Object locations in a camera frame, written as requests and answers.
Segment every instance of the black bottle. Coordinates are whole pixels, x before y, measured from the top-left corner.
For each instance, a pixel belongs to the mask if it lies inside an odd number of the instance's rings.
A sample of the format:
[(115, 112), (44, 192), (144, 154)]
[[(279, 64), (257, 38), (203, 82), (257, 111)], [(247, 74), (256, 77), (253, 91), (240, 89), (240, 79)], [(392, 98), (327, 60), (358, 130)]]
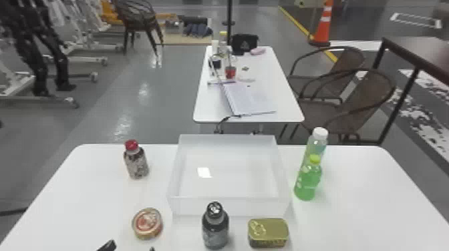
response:
[(202, 215), (202, 239), (211, 250), (220, 249), (228, 243), (229, 217), (220, 202), (211, 202)]

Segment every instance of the white bottle cap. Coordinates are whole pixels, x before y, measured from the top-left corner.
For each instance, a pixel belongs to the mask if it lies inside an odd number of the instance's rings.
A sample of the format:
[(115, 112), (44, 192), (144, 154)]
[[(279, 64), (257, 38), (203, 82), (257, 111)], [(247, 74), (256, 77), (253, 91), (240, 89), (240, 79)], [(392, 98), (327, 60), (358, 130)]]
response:
[(312, 135), (317, 140), (326, 140), (329, 132), (325, 128), (315, 128)]

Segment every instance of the open notebook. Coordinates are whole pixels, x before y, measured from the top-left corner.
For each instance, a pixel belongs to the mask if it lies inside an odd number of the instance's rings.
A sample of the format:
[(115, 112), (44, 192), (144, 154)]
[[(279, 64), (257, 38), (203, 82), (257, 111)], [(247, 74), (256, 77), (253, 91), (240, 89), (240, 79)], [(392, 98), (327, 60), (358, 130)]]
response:
[(228, 99), (234, 115), (256, 115), (276, 112), (263, 89), (256, 83), (222, 83), (222, 91)]

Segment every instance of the white table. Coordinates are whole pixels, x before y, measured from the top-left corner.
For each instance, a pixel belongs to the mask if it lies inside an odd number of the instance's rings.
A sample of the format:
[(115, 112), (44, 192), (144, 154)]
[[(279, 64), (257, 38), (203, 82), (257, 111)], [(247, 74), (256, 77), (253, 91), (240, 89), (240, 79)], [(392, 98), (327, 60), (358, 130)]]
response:
[[(143, 180), (128, 177), (121, 145), (82, 145), (50, 179), (0, 246), (10, 250), (96, 250), (114, 239), (117, 250), (206, 250), (199, 217), (173, 218), (165, 197), (175, 145), (144, 145), (153, 163)], [(293, 187), (303, 146), (280, 146)], [(317, 197), (293, 196), (287, 211), (291, 241), (286, 249), (314, 251), (447, 251), (449, 225), (383, 149), (329, 146)], [(132, 216), (158, 208), (164, 229), (138, 240)], [(223, 250), (251, 250), (245, 222), (231, 218), (232, 242)]]
[[(304, 115), (295, 100), (273, 48), (263, 47), (266, 52), (262, 55), (252, 56), (246, 53), (244, 56), (238, 56), (235, 66), (237, 67), (237, 75), (239, 75), (242, 67), (249, 67), (249, 75), (256, 79), (255, 83), (260, 83), (263, 87), (267, 98), (275, 106), (276, 112), (242, 118), (233, 117), (227, 123), (300, 123), (304, 121)], [(193, 120), (196, 123), (218, 123), (224, 117), (232, 115), (220, 87), (207, 84), (210, 79), (208, 59), (211, 55), (212, 46), (208, 46), (204, 53), (200, 84), (193, 113)]]

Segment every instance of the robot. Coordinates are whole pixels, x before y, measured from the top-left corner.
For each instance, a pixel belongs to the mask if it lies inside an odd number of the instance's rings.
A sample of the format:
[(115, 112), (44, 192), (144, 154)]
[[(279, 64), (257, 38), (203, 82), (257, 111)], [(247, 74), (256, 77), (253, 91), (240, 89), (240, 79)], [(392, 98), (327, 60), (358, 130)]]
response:
[(34, 36), (53, 54), (57, 70), (57, 90), (72, 91), (76, 88), (76, 85), (69, 82), (68, 59), (59, 47), (64, 44), (51, 24), (47, 5), (43, 0), (0, 0), (0, 22), (9, 30), (22, 61), (35, 75), (32, 88), (34, 96), (51, 97), (46, 86), (48, 68)]

